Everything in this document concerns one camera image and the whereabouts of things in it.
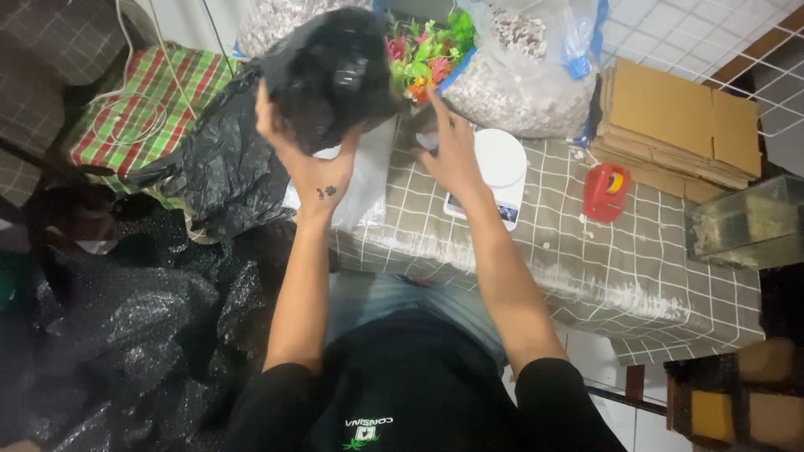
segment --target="digital kitchen scale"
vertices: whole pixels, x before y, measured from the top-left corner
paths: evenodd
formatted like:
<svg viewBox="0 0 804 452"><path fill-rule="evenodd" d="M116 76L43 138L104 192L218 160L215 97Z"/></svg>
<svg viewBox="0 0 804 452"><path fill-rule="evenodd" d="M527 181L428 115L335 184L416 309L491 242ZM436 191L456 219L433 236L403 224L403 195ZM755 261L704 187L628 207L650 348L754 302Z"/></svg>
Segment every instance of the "digital kitchen scale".
<svg viewBox="0 0 804 452"><path fill-rule="evenodd" d="M480 173L494 192L500 218L508 231L516 228L525 192L527 158L522 143L508 132L484 129L474 134L474 154ZM444 200L444 213L466 220L466 212L452 193Z"/></svg>

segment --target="black t-shirt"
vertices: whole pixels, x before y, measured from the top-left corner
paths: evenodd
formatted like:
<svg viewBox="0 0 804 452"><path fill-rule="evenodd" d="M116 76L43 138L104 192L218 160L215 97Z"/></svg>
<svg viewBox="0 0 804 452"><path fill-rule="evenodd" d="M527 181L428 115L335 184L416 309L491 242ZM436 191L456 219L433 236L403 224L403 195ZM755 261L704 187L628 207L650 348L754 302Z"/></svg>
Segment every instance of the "black t-shirt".
<svg viewBox="0 0 804 452"><path fill-rule="evenodd" d="M624 450L570 363L529 363L515 391L519 407L459 328L400 311L330 344L321 377L282 364L253 379L222 451Z"/></svg>

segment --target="shirt logo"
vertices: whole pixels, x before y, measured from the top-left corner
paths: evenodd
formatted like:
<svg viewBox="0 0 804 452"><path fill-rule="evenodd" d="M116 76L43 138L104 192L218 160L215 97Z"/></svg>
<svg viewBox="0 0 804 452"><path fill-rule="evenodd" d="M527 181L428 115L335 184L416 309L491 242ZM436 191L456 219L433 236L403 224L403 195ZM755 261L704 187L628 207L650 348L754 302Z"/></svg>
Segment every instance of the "shirt logo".
<svg viewBox="0 0 804 452"><path fill-rule="evenodd" d="M379 440L377 426L394 422L393 417L383 417L381 419L358 419L357 421L346 421L347 427L357 427L355 437L349 443L343 444L344 450L361 450L369 442Z"/></svg>

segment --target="glass aquarium tank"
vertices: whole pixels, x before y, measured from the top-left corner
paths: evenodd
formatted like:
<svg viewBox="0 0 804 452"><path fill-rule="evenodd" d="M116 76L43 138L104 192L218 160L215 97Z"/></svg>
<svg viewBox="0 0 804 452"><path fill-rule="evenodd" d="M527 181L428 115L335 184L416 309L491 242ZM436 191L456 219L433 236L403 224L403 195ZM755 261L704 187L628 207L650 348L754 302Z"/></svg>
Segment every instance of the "glass aquarium tank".
<svg viewBox="0 0 804 452"><path fill-rule="evenodd" d="M696 261L767 269L804 261L804 179L780 175L685 212Z"/></svg>

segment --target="white tile floor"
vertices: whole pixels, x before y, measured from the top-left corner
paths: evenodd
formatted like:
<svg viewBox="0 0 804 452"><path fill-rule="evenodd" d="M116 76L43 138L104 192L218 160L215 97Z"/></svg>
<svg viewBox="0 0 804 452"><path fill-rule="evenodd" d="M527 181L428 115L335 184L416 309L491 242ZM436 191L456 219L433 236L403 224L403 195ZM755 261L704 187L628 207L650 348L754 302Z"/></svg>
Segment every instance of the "white tile floor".
<svg viewBox="0 0 804 452"><path fill-rule="evenodd" d="M624 394L626 368L620 366L611 348L611 342L600 335L576 331L556 324L561 342L567 349L569 360L584 376L586 384ZM511 382L511 368L502 376L511 399L515 384ZM645 366L645 399L660 405L667 402L667 378L661 364ZM617 435L629 452L690 452L692 443L676 432L667 431L667 419L658 414L629 407L618 402L592 396L609 428Z"/></svg>

